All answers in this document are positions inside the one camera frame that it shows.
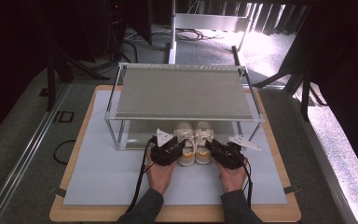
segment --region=black sleeve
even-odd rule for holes
[[[153,224],[164,204],[164,198],[154,189],[148,189],[129,213],[121,216],[117,224]]]
[[[248,207],[243,191],[238,189],[220,196],[226,224],[259,224],[261,219]]]

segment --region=gray carpet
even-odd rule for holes
[[[269,39],[282,41],[284,38],[284,35],[273,35]],[[277,54],[267,54],[262,59],[261,56],[256,58],[256,52],[245,54],[252,81],[269,75],[262,74],[257,66],[264,65],[257,65],[257,63],[262,61],[268,63],[271,67],[270,71],[279,68],[282,56],[277,55],[285,54],[282,51],[290,46],[290,38],[292,37],[286,38],[289,39],[289,45],[277,49]],[[166,46],[170,39],[167,36],[155,36],[154,41],[153,46],[148,46],[144,41],[132,42],[136,45],[139,63],[167,62]],[[134,60],[133,48],[130,45],[124,46],[124,53]],[[177,63],[233,64],[233,62],[229,45],[215,43],[213,40],[178,41]],[[112,69],[104,75],[113,77],[115,71],[116,69]],[[53,160],[54,148],[63,141],[76,139],[94,88],[98,84],[107,83],[111,81],[94,80],[84,74],[76,73],[76,80],[59,108],[60,111],[74,112],[74,120],[70,123],[51,123],[0,223],[52,223],[48,213],[54,195],[48,193],[48,189],[60,185],[65,170],[65,165]],[[284,80],[279,80],[275,84],[283,85]],[[34,79],[0,127],[0,188],[11,167],[26,148],[38,123],[46,114],[44,110],[47,99],[38,96],[43,87],[46,87],[46,73]],[[302,213],[301,223],[343,223],[310,142],[299,124],[296,109],[293,107],[293,97],[283,91],[272,90],[262,90],[261,97],[291,182],[302,188],[296,194]],[[64,149],[70,151],[70,144]]]

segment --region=white paper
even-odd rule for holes
[[[116,150],[103,119],[111,91],[98,91],[89,125],[79,151],[76,168],[70,180],[63,204],[124,205],[130,204],[143,157],[142,150]],[[256,123],[242,123],[242,132],[250,136]],[[269,144],[260,128],[253,141],[262,150],[244,150],[242,153],[252,165],[254,182],[253,204],[287,203]],[[177,165],[172,182],[164,195],[166,205],[220,204],[222,189],[218,169],[193,163],[188,167]],[[140,197],[148,189],[144,176]]]

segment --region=black curtain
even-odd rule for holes
[[[358,157],[358,1],[311,9],[281,70],[306,60]]]

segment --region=pair of shoes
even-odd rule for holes
[[[178,137],[178,142],[186,140],[183,154],[179,158],[179,164],[189,166],[194,161],[199,164],[207,164],[211,161],[211,151],[205,147],[206,141],[213,139],[213,127],[208,121],[199,121],[195,129],[189,122],[182,121],[176,125],[173,136]]]

